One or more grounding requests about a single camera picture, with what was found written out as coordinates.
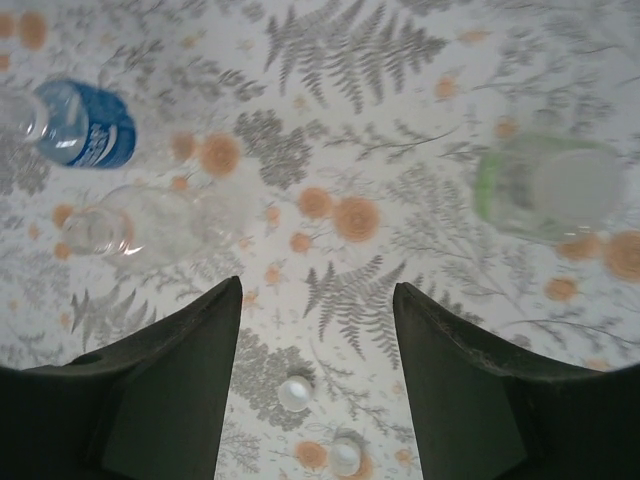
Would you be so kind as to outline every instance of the clear plastic bottle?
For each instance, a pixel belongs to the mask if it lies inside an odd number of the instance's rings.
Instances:
[[[242,235],[248,210],[237,190],[127,186],[70,215],[62,239],[74,254],[144,272],[229,247]]]
[[[475,210],[505,233],[540,243],[571,242],[603,228],[623,187],[613,148],[522,133],[483,156]]]
[[[0,128],[32,143],[59,165],[140,166],[141,156],[134,155],[134,150],[139,150],[144,138],[138,137],[138,126],[124,100],[114,92],[75,80],[48,81],[32,92],[0,88]],[[145,168],[164,171],[175,165],[168,151],[153,156]]]

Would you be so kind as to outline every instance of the white bottle cap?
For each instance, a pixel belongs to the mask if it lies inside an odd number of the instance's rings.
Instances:
[[[545,159],[532,180],[536,208],[578,231],[600,230],[622,200],[622,169],[604,150],[572,150]]]
[[[301,412],[308,407],[313,397],[313,387],[309,381],[300,376],[289,377],[278,388],[280,404],[291,412]]]
[[[349,438],[337,438],[329,451],[329,468],[340,477],[355,475],[362,461],[360,446]]]

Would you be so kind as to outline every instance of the bottle neck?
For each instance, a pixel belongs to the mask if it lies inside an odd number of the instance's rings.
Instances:
[[[49,123],[47,106],[31,92],[0,88],[0,129],[23,142],[36,142]]]
[[[113,255],[127,250],[133,238],[131,223],[122,212],[90,207],[70,215],[62,239],[77,255]]]

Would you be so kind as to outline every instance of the floral patterned floor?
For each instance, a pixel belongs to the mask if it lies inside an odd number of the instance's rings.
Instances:
[[[238,274],[243,318],[216,479],[422,478],[390,306],[410,281],[518,345],[609,369],[640,359],[640,3],[635,0],[29,0],[3,3],[0,78],[71,76],[138,105],[149,169],[58,168],[0,136],[0,362],[62,364]],[[470,211],[484,150],[554,125],[614,146],[624,208],[552,249]],[[57,227],[124,184],[246,182],[246,236],[131,275]],[[276,387],[313,378],[309,410]]]

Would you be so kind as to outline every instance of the blue bottle label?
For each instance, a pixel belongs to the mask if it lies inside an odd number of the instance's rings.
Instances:
[[[84,147],[70,167],[117,168],[127,163],[136,146],[136,128],[127,106],[113,92],[66,80],[82,97],[89,117]]]

